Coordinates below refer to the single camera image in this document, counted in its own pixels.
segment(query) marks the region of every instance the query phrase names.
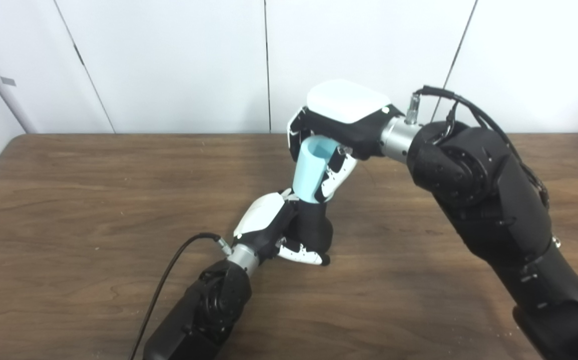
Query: light blue cup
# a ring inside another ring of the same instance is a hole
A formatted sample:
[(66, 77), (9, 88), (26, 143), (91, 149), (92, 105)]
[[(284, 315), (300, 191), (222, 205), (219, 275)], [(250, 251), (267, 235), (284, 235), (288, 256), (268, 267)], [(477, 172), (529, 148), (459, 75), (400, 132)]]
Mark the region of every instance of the light blue cup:
[(337, 141), (321, 135), (307, 137), (302, 142), (293, 175), (293, 192), (302, 201), (318, 203), (314, 195), (327, 171), (329, 159), (339, 145)]

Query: wood grain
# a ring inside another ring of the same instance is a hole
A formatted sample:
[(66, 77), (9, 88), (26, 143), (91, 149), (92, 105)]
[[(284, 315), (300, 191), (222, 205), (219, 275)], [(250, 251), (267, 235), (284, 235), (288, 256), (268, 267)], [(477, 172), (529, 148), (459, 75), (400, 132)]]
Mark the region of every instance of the wood grain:
[[(578, 271), (578, 134), (512, 137), (552, 197)], [(200, 231), (228, 235), (258, 196), (288, 187), (281, 135), (26, 135), (0, 157), (0, 360), (127, 356), (161, 272)], [(222, 360), (536, 360), (513, 301), (407, 169), (361, 162), (329, 206), (327, 267), (282, 259)], [(181, 257), (158, 319), (216, 246)]]

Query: cable connector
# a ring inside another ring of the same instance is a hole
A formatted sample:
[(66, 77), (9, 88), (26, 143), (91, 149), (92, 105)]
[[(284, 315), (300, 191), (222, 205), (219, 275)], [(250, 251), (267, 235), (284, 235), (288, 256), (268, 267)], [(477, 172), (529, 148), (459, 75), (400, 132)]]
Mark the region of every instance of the cable connector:
[(219, 238), (218, 240), (216, 240), (215, 243), (218, 244), (218, 246), (222, 249), (222, 252), (225, 255), (229, 256), (229, 255), (233, 254), (233, 250), (231, 250), (231, 246), (229, 246), (227, 241), (225, 241), (225, 239), (223, 239), (222, 237)]
[(411, 95), (411, 104), (407, 110), (407, 117), (405, 118), (406, 125), (417, 124), (417, 110), (420, 108), (420, 94), (414, 93)]

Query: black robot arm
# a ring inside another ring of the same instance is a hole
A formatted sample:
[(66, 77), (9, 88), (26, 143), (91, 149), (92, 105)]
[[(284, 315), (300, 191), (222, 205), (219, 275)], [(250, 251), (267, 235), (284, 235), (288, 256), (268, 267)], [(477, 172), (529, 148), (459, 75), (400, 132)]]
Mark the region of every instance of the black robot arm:
[(430, 191), (467, 248), (485, 260), (517, 307), (515, 321), (549, 360), (578, 359), (578, 276), (560, 253), (545, 201), (521, 160), (491, 129), (431, 123), (407, 165)]

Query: metal cylinder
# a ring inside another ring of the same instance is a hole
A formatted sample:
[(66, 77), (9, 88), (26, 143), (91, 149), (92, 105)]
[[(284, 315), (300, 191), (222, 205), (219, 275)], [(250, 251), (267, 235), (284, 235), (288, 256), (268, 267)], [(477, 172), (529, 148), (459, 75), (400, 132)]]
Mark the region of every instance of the metal cylinder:
[(391, 119), (380, 136), (380, 146), (384, 156), (406, 164), (408, 150), (421, 128), (421, 124), (407, 123), (403, 118)]
[(227, 260), (243, 268), (247, 275), (251, 277), (253, 272), (260, 264), (255, 251), (245, 244), (237, 244), (233, 248), (233, 253), (227, 257)]

